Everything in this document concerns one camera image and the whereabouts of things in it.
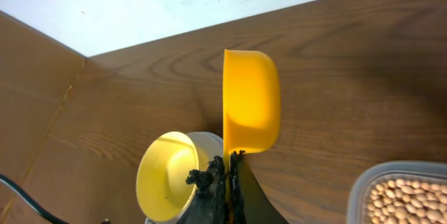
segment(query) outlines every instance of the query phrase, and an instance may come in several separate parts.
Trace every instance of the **brown wooden surface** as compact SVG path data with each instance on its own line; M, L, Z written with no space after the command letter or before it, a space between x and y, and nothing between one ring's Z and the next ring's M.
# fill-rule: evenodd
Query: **brown wooden surface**
M250 166L291 223L343 223L389 160L447 162L447 0L321 0L87 61L24 183L73 223L142 223L136 169L171 130L221 133L223 49L277 64L282 128ZM16 200L6 222L44 223Z
M0 173L26 177L84 60L0 13ZM12 196L0 185L0 222Z

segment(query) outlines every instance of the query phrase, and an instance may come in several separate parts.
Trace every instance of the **yellow cup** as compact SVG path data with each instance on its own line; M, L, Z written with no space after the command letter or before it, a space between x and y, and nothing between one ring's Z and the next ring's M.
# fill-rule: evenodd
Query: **yellow cup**
M198 167L198 152L185 134L170 132L155 140L137 173L136 193L143 213L156 223L178 220L196 191L186 178Z

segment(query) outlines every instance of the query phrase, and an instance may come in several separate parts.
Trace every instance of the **wire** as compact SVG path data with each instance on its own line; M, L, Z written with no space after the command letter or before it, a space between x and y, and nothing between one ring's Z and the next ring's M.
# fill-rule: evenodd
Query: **wire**
M39 215L41 215L45 220L50 221L53 224L68 224L68 222L57 218L56 216L50 214L47 210L41 207L27 192L25 192L19 185L14 181L10 180L3 174L0 174L0 181L11 188L15 193L17 193L28 205Z

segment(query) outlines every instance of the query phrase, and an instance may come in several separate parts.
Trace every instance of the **clear plastic container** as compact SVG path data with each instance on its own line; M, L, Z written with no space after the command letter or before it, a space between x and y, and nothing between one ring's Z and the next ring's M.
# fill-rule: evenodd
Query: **clear plastic container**
M367 215L369 192L373 186L390 179L419 180L447 184L447 164L424 161L393 161L371 167L354 183L349 195L346 223L371 223Z

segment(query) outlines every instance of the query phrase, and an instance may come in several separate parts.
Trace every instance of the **orange plastic scoop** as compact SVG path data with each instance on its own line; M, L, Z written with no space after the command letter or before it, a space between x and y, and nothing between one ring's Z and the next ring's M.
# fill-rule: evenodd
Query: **orange plastic scoop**
M277 69L268 55L225 50L223 64L223 157L269 149L277 140L280 95Z

